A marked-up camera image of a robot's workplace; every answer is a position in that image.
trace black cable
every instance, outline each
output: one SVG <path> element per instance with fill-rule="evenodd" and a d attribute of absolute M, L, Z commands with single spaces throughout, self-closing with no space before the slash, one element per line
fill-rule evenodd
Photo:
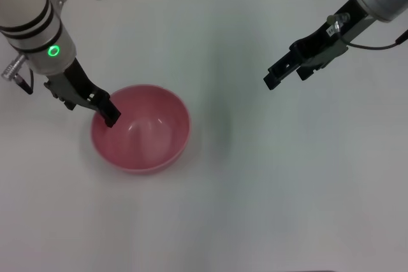
<path fill-rule="evenodd" d="M 30 69 L 30 88 L 31 90 L 34 90 L 34 73 L 31 69 Z"/>
<path fill-rule="evenodd" d="M 406 30 L 399 38 L 397 38 L 395 40 L 395 43 L 392 45 L 388 45 L 388 46 L 383 46 L 383 47 L 370 47 L 370 46 L 362 46 L 362 45 L 356 45 L 353 43 L 350 43 L 349 41 L 346 41 L 343 36 L 341 35 L 341 33 L 337 33 L 337 36 L 339 37 L 339 40 L 341 40 L 341 42 L 343 42 L 343 44 L 353 47 L 353 48 L 358 48 L 358 49 L 364 49 L 364 50 L 388 50 L 391 48 L 394 48 L 396 46 L 401 45 L 403 42 L 405 42 L 408 39 L 408 30 Z"/>
<path fill-rule="evenodd" d="M 338 33 L 339 35 L 339 39 L 347 46 L 353 47 L 353 48 L 358 48 L 358 49 L 364 49 L 364 50 L 387 50 L 387 49 L 391 49 L 394 48 L 396 46 L 398 46 L 398 44 L 394 43 L 392 45 L 388 45 L 388 46 L 383 46 L 383 47 L 369 47 L 369 46 L 362 46 L 362 45 L 356 45 L 353 43 L 350 43 L 349 41 L 346 41 L 341 35 L 340 33 Z"/>

